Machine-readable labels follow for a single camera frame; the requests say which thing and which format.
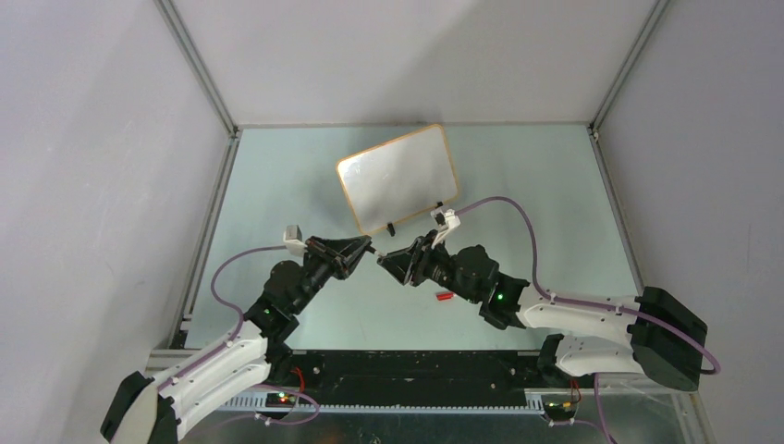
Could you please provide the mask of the yellow framed whiteboard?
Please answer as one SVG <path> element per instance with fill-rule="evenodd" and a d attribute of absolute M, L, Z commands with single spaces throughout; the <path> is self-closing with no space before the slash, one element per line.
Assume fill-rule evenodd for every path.
<path fill-rule="evenodd" d="M 459 197 L 459 179 L 440 124 L 377 144 L 336 163 L 360 233 L 373 235 Z"/>

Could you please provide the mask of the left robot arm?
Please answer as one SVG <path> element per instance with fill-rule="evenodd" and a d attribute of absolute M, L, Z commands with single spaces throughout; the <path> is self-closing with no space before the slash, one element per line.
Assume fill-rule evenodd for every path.
<path fill-rule="evenodd" d="M 297 316 L 331 280 L 350 277 L 369 236 L 328 240 L 285 236 L 292 259 L 275 264 L 256 302 L 238 309 L 237 324 L 186 360 L 153 376 L 134 372 L 119 384 L 100 427 L 109 443 L 178 443 L 217 408 L 266 381 L 292 373 L 287 338 Z"/>

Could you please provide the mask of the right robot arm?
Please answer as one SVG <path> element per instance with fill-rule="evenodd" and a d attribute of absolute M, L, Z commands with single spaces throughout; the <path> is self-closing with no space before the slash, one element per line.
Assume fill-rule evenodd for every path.
<path fill-rule="evenodd" d="M 551 387 L 572 377 L 639 374 L 680 391 L 699 388 L 707 325 L 666 290 L 604 302 L 542 295 L 533 283 L 502 273 L 483 246 L 456 254 L 418 238 L 377 263 L 402 285 L 432 281 L 475 303 L 491 326 L 549 328 L 537 372 Z"/>

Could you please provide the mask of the left controller board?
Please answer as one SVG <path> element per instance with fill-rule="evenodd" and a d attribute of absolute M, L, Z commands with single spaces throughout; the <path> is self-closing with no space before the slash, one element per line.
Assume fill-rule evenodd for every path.
<path fill-rule="evenodd" d="M 272 408 L 293 409 L 297 406 L 297 404 L 298 404 L 297 396 L 282 391 L 269 392 L 266 395 L 264 401 L 264 406 L 267 409 L 272 409 Z"/>

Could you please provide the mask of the controller board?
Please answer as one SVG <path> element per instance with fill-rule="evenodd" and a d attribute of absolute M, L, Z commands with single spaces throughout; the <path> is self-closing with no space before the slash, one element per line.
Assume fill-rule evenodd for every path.
<path fill-rule="evenodd" d="M 293 409 L 297 406 L 297 404 L 298 404 L 297 396 L 282 391 L 269 392 L 266 395 L 264 401 L 264 406 L 267 409 L 272 409 L 272 408 Z"/>
<path fill-rule="evenodd" d="M 545 402 L 544 417 L 551 422 L 571 422 L 579 409 L 579 401 Z"/>

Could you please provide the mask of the right controller board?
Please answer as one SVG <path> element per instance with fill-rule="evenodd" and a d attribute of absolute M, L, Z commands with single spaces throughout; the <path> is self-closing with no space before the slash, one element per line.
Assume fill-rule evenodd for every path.
<path fill-rule="evenodd" d="M 579 409 L 579 401 L 545 402 L 544 417 L 551 422 L 571 422 Z"/>

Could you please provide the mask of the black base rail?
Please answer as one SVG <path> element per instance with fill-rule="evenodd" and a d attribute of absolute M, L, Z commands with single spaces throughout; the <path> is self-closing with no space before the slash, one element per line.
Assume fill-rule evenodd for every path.
<path fill-rule="evenodd" d="M 593 384 L 536 351 L 294 351 L 265 382 L 337 408 L 516 408 L 536 389 Z"/>

